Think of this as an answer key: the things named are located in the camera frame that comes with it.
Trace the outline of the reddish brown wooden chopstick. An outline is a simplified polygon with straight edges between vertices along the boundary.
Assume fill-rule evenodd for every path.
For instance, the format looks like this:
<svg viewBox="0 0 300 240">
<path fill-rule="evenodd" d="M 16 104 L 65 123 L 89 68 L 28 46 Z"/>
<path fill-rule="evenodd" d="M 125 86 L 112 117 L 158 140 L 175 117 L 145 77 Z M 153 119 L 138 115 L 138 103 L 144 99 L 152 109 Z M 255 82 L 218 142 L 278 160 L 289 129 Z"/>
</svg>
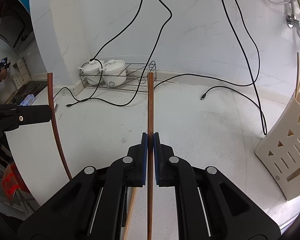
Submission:
<svg viewBox="0 0 300 240">
<path fill-rule="evenodd" d="M 52 124 L 52 130 L 53 130 L 53 135 L 55 138 L 57 150 L 61 158 L 63 167 L 65 169 L 66 175 L 68 176 L 68 179 L 71 180 L 72 175 L 69 170 L 68 164 L 66 162 L 66 158 L 62 149 L 61 140 L 58 133 L 57 121 L 55 116 L 55 107 L 53 101 L 53 74 L 52 73 L 47 74 L 47 98 L 48 98 L 49 107 L 51 108 L 52 111 L 51 124 Z"/>
</svg>

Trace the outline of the dark brown wooden chopstick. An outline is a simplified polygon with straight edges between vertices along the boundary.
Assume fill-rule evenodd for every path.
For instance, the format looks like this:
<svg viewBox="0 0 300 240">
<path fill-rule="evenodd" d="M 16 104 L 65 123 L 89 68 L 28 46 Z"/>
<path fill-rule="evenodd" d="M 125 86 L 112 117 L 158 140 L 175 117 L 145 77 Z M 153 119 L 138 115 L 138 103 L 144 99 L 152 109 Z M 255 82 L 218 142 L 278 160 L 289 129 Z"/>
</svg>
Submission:
<svg viewBox="0 0 300 240">
<path fill-rule="evenodd" d="M 147 111 L 147 239 L 152 240 L 153 223 L 153 128 L 154 128 L 154 74 L 148 74 L 148 111 Z"/>
</svg>

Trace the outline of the light bamboo chopstick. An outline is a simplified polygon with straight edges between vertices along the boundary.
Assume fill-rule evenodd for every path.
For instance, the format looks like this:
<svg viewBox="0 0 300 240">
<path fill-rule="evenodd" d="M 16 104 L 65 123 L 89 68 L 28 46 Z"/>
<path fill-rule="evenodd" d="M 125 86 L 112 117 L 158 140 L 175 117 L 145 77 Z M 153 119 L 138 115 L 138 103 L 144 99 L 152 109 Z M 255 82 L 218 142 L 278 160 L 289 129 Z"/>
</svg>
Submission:
<svg viewBox="0 0 300 240">
<path fill-rule="evenodd" d="M 129 231 L 129 227 L 130 227 L 130 221 L 131 221 L 131 218 L 132 218 L 132 215 L 133 215 L 133 209 L 134 209 L 136 192 L 137 192 L 137 188 L 134 187 L 132 189 L 132 193 L 131 193 L 131 198 L 130 198 L 128 212 L 127 212 L 126 225 L 125 225 L 125 229 L 124 229 L 124 232 L 123 232 L 122 240 L 127 240 L 127 237 L 128 237 L 128 231 Z"/>
</svg>

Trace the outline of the beige utensil holder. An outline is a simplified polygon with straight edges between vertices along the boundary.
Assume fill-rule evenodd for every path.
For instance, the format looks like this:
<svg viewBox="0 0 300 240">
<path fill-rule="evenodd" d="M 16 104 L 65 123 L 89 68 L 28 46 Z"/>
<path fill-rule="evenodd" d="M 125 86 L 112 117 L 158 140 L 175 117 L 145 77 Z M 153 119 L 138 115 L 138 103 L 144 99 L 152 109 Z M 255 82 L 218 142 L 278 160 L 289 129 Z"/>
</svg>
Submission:
<svg viewBox="0 0 300 240">
<path fill-rule="evenodd" d="M 287 201 L 300 196 L 300 94 L 292 96 L 281 116 L 255 149 Z"/>
</svg>

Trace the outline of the left white ceramic pot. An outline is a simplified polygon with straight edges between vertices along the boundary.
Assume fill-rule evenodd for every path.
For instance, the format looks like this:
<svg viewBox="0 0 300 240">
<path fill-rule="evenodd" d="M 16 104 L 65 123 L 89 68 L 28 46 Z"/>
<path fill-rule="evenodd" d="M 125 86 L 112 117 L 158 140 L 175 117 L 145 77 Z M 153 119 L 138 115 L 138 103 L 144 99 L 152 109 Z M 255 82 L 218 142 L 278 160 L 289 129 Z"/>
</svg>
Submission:
<svg viewBox="0 0 300 240">
<path fill-rule="evenodd" d="M 103 67 L 104 61 L 93 60 L 79 67 L 80 76 L 89 85 L 96 86 L 102 82 L 100 69 Z"/>
</svg>

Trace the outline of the white ceramic pot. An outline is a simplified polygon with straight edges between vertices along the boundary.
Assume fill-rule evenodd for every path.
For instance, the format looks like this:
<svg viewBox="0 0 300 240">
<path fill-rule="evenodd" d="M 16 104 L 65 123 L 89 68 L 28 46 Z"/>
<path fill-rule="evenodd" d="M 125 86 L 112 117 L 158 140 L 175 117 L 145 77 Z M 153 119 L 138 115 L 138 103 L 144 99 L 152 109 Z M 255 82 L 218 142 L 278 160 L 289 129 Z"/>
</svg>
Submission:
<svg viewBox="0 0 300 240">
<path fill-rule="evenodd" d="M 104 61 L 93 60 L 79 67 L 80 76 L 89 85 L 96 86 L 102 82 L 100 69 L 103 67 Z"/>
<path fill-rule="evenodd" d="M 100 72 L 108 87 L 118 87 L 126 81 L 126 63 L 123 60 L 109 60 Z"/>
</svg>

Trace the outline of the right white ceramic pot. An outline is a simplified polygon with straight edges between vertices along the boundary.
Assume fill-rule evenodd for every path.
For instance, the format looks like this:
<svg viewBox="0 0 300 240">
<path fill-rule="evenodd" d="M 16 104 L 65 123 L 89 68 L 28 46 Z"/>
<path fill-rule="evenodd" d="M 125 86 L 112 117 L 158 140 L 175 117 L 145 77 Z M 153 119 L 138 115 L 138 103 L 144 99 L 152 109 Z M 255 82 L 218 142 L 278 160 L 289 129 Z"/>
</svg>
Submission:
<svg viewBox="0 0 300 240">
<path fill-rule="evenodd" d="M 123 60 L 109 60 L 100 72 L 108 87 L 118 87 L 126 81 L 126 63 Z"/>
</svg>

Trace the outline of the bamboo chopstick in holder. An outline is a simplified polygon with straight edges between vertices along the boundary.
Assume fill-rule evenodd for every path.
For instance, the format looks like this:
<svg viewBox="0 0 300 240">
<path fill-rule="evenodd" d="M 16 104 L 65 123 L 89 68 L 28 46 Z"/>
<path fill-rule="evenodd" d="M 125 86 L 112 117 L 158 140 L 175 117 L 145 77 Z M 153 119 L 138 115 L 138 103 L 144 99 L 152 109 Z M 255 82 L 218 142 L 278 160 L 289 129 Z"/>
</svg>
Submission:
<svg viewBox="0 0 300 240">
<path fill-rule="evenodd" d="M 295 86 L 295 93 L 294 93 L 294 98 L 298 98 L 299 90 L 300 90 L 300 55 L 299 52 L 296 54 L 296 86 Z"/>
</svg>

